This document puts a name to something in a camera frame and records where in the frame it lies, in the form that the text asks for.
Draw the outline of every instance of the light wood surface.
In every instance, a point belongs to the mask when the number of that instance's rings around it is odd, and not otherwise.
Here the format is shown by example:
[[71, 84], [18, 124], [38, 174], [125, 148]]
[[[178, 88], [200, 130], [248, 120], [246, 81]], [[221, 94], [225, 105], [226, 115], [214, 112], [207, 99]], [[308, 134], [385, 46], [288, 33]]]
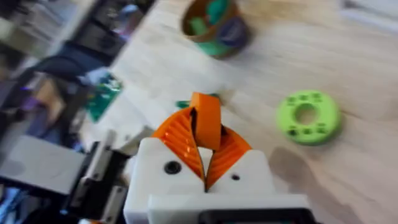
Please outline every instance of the light wood surface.
[[[339, 1], [238, 3], [253, 41], [220, 61], [180, 33], [189, 1], [159, 0], [112, 66], [125, 90], [98, 124], [86, 121], [85, 143], [112, 128], [123, 144], [193, 91], [219, 92], [223, 124], [263, 150], [279, 190], [307, 194], [322, 223], [397, 223], [398, 38], [342, 18]], [[294, 144], [275, 125], [278, 104], [303, 89], [331, 95], [344, 114], [324, 146]]]

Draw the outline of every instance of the black screw hole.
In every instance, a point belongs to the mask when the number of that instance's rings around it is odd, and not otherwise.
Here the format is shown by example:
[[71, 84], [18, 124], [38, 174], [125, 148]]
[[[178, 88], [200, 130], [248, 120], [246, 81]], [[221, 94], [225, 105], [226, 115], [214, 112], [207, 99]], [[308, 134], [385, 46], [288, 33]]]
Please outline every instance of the black screw hole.
[[181, 164], [177, 161], [170, 161], [164, 165], [164, 172], [167, 174], [178, 174], [181, 171]]
[[304, 129], [304, 134], [311, 134], [311, 129]]
[[233, 180], [240, 180], [241, 179], [241, 177], [238, 174], [232, 174], [231, 178]]
[[290, 131], [289, 131], [289, 135], [290, 135], [290, 136], [296, 136], [296, 135], [297, 135], [296, 130], [294, 130], [294, 129], [290, 130]]

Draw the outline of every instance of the green donut-shaped object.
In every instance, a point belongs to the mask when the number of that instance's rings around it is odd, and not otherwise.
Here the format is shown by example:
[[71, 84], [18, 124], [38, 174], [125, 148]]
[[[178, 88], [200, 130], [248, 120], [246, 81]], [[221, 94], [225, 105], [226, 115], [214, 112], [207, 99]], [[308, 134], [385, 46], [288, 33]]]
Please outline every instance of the green donut-shaped object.
[[[302, 124], [297, 119], [298, 112], [308, 108], [315, 110], [315, 117], [311, 123]], [[277, 122], [289, 139], [299, 144], [318, 145], [338, 132], [341, 115], [330, 96], [316, 90], [302, 90], [280, 104]]]

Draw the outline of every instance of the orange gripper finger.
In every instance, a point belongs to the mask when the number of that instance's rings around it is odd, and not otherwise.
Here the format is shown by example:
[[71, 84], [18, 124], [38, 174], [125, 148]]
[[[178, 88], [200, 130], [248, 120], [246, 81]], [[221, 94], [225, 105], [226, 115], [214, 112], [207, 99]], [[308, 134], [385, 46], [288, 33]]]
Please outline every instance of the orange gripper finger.
[[196, 112], [192, 122], [197, 145], [217, 151], [221, 141], [220, 100], [214, 96], [193, 93], [190, 106]]
[[210, 160], [210, 165], [206, 175], [206, 190], [231, 168], [251, 146], [233, 130], [224, 127], [226, 134], [221, 137], [221, 145], [215, 151]]
[[189, 107], [174, 113], [160, 125], [152, 137], [159, 138], [204, 181], [205, 171], [192, 133], [192, 109]]

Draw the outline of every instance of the hole in green ring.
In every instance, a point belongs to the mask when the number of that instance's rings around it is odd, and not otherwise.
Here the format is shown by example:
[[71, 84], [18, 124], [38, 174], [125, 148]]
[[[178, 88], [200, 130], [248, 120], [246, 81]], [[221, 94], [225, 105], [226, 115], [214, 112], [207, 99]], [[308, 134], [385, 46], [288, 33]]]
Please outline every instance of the hole in green ring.
[[296, 109], [294, 113], [296, 121], [300, 124], [310, 124], [317, 118], [317, 111], [310, 103], [304, 103]]

